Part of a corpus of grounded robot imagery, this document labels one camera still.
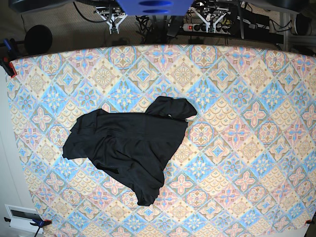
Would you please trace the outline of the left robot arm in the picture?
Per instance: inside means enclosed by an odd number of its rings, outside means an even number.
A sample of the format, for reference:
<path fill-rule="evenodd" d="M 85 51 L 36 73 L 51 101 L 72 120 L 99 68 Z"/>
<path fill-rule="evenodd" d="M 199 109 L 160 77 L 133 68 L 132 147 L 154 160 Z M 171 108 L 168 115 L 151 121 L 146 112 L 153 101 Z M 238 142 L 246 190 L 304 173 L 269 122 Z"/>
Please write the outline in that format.
<path fill-rule="evenodd" d="M 197 15 L 203 23 L 210 26 L 214 21 L 218 23 L 227 13 L 240 6 L 239 0 L 195 0 L 190 10 Z"/>

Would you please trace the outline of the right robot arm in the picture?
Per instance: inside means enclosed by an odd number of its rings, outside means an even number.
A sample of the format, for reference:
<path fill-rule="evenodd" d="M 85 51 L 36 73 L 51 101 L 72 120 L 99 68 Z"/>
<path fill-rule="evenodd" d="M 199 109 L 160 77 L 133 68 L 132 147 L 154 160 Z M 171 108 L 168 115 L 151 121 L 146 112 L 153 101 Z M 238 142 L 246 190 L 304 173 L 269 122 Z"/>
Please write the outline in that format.
<path fill-rule="evenodd" d="M 77 2 L 80 2 L 85 5 L 94 7 L 95 14 L 98 14 L 102 20 L 94 21 L 86 18 L 79 10 L 76 5 Z M 121 6 L 115 0 L 75 0 L 73 1 L 73 6 L 79 16 L 90 23 L 109 23 L 110 26 L 115 24 L 117 19 L 125 19 L 127 14 L 121 8 Z"/>

